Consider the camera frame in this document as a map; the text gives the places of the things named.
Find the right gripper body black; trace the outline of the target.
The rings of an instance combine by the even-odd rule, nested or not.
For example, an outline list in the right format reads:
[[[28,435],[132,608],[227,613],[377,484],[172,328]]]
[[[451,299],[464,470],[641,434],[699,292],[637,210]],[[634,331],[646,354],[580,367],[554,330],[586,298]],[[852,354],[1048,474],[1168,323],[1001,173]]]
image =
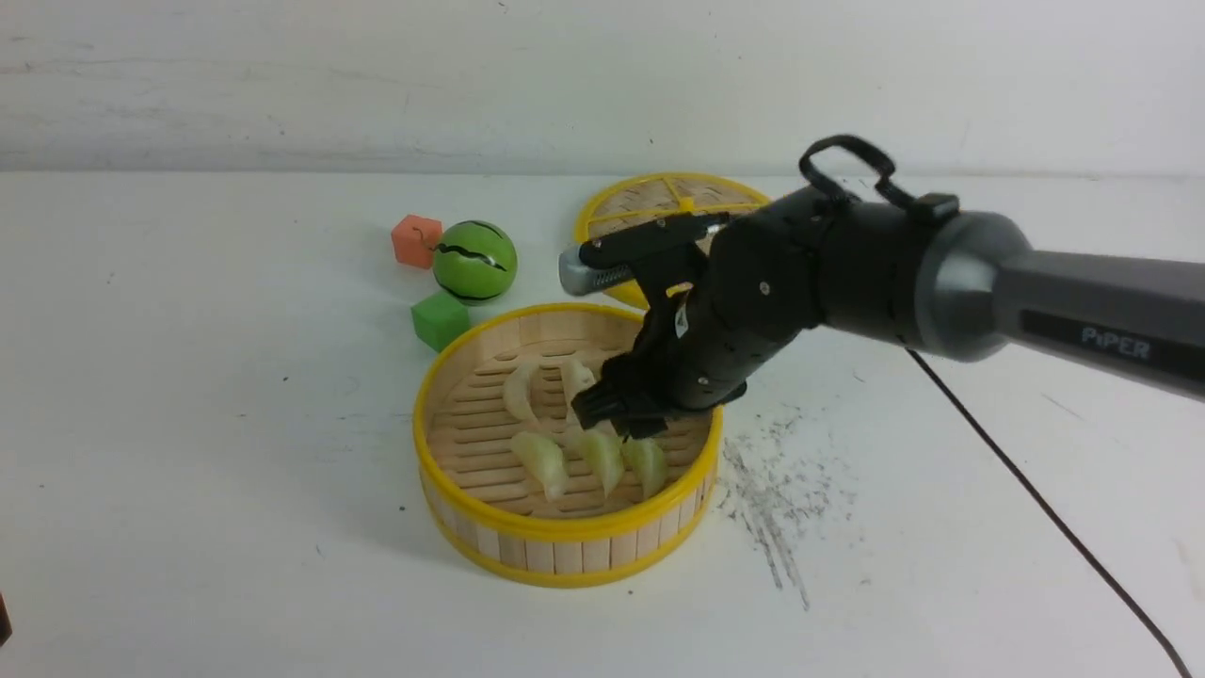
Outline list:
[[[681,214],[582,244],[590,263],[629,265],[647,309],[629,350],[574,399],[582,428],[680,419],[731,403],[750,375],[816,328],[813,267],[799,224],[750,212]]]

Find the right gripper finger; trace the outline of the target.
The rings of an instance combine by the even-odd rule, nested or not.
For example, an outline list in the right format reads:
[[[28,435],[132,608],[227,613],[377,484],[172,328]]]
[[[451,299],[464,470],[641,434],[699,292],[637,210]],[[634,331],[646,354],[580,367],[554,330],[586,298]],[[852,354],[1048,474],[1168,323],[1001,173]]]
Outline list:
[[[625,420],[625,437],[645,441],[668,432],[668,419],[664,417],[633,417]]]

